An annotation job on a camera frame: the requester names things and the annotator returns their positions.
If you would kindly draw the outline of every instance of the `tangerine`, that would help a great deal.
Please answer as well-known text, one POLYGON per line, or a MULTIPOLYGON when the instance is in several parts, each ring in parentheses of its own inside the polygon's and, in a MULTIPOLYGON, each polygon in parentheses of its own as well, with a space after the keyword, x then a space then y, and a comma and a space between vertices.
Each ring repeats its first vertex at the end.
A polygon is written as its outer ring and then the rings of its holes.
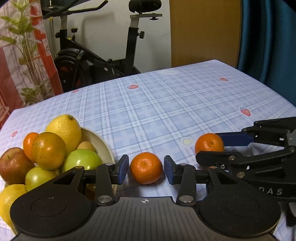
POLYGON ((32 146, 33 146, 33 141, 35 140, 35 138, 38 136, 39 134, 36 133, 36 132, 31 132, 29 133, 25 139, 24 139, 24 142, 23 142, 23 149, 24 149, 24 153, 25 155, 27 156, 27 158, 34 162, 33 161, 33 157, 32 157, 32 146))
POLYGON ((138 183, 151 184, 156 182, 163 173, 159 158, 150 152, 142 152, 131 161, 131 173, 138 183))
POLYGON ((214 133, 203 134, 195 143, 195 154, 199 151, 224 151, 222 138, 214 133))

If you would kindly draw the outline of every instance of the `metal screw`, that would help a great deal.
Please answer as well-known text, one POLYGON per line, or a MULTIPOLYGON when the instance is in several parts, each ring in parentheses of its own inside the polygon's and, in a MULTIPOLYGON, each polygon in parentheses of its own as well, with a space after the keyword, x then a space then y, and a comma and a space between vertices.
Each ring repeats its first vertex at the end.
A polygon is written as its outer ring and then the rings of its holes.
POLYGON ((183 195, 179 197, 179 200, 184 203, 191 203, 193 201, 193 197, 189 195, 183 195))
POLYGON ((228 159, 233 161, 235 159, 235 156, 230 156, 228 159))
POLYGON ((107 203, 112 201, 112 197, 108 196, 108 195, 102 195, 98 197, 98 201, 101 203, 107 203))
POLYGON ((243 178, 245 176, 244 172, 238 172, 237 173, 237 178, 243 178))

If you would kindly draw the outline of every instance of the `fruit bowl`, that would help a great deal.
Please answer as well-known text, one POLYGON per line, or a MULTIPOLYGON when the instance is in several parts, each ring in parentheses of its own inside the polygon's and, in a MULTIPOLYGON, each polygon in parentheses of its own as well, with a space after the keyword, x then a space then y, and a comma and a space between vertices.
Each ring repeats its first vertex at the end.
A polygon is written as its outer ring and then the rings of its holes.
MULTIPOLYGON (((112 155, 112 152, 106 142, 99 137, 96 133, 93 131, 86 129, 84 127, 81 127, 81 132, 82 132, 82 141, 88 141, 90 142, 94 148, 96 149, 96 153, 100 156, 102 159, 102 163, 114 163, 114 157, 112 155)), ((95 186, 92 184, 88 185, 88 189, 92 192, 95 191, 95 186)), ((114 195, 116 194, 117 190, 117 185, 112 185, 113 193, 114 195)))

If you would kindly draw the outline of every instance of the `blue gripper pad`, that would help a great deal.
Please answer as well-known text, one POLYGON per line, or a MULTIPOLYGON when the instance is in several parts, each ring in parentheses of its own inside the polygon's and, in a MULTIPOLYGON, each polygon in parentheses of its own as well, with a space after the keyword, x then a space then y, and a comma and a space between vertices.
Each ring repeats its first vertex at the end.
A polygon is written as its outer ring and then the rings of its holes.
POLYGON ((248 146, 254 138, 244 132, 216 133, 223 140, 224 146, 248 146))
POLYGON ((170 156, 165 156, 163 160, 163 167, 165 170, 165 174, 167 176, 169 184, 172 184, 174 181, 174 168, 173 166, 176 165, 173 159, 170 156))
POLYGON ((123 184, 123 181, 126 177, 126 174, 128 172, 128 167, 129 167, 129 159, 128 155, 123 155, 118 163, 115 165, 116 168, 119 168, 118 171, 118 185, 123 184))

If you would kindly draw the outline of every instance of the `red apple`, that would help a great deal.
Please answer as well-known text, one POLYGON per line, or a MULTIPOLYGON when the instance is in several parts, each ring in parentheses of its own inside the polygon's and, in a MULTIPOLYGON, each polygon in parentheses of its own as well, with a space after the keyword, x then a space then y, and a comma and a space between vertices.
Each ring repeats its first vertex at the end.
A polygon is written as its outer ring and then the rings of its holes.
POLYGON ((0 175, 3 180, 11 184, 25 184, 27 172, 35 167, 19 147, 8 149, 0 158, 0 175))

